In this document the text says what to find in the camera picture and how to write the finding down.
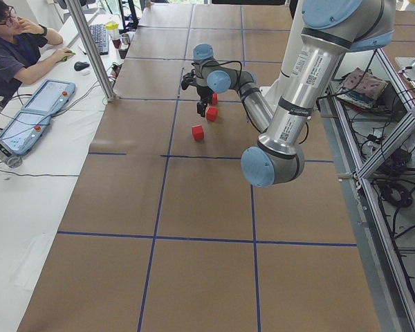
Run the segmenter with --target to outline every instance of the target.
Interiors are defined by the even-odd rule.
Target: computer mouse
[[[74,63],[74,69],[75,71],[82,71],[85,68],[89,67],[89,63],[86,61],[77,61]]]

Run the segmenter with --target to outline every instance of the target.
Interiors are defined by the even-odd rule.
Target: man
[[[64,57],[73,55],[69,49],[61,48],[38,61],[39,48],[62,42],[57,31],[18,17],[12,6],[0,0],[0,96],[4,97],[1,106],[6,105],[21,83],[36,82]]]

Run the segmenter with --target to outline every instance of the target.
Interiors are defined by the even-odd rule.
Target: bracelet
[[[41,26],[41,27],[43,28],[43,33],[41,33],[40,35],[42,35],[42,36],[46,36],[46,35],[48,34],[48,29],[47,29],[47,27],[45,27],[45,26],[43,26],[43,25],[41,25],[41,24],[39,24],[39,26]]]

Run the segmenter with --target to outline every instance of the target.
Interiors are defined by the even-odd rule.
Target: glasses
[[[15,12],[15,8],[9,6],[9,15],[6,17],[6,20],[3,23],[0,23],[0,26],[7,26],[11,28],[14,25],[14,20],[17,18],[17,13]]]

